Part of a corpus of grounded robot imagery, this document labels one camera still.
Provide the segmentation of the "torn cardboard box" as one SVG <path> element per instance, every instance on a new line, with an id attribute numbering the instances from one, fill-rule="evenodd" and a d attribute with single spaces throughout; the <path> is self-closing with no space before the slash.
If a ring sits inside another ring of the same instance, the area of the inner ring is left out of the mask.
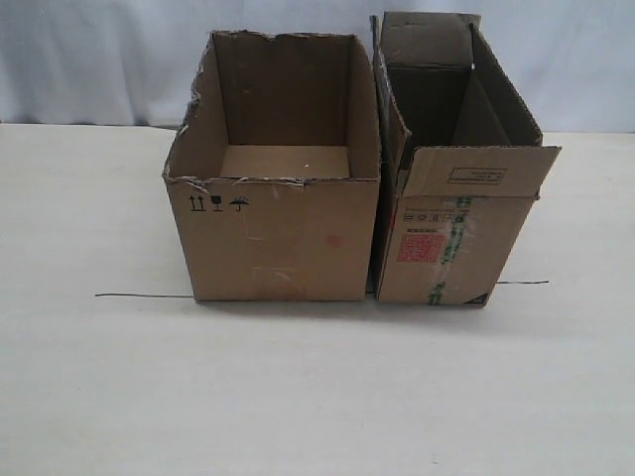
<path id="1" fill-rule="evenodd" d="M 194 298 L 363 299 L 380 168 L 357 37 L 212 32 L 162 174 Z"/>

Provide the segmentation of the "tall cardboard box with flaps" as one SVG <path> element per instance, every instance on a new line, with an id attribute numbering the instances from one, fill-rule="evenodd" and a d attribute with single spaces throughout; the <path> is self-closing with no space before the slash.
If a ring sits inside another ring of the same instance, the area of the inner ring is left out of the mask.
<path id="1" fill-rule="evenodd" d="M 377 300 L 487 304 L 560 148 L 547 146 L 476 14 L 373 17 L 382 141 Z"/>

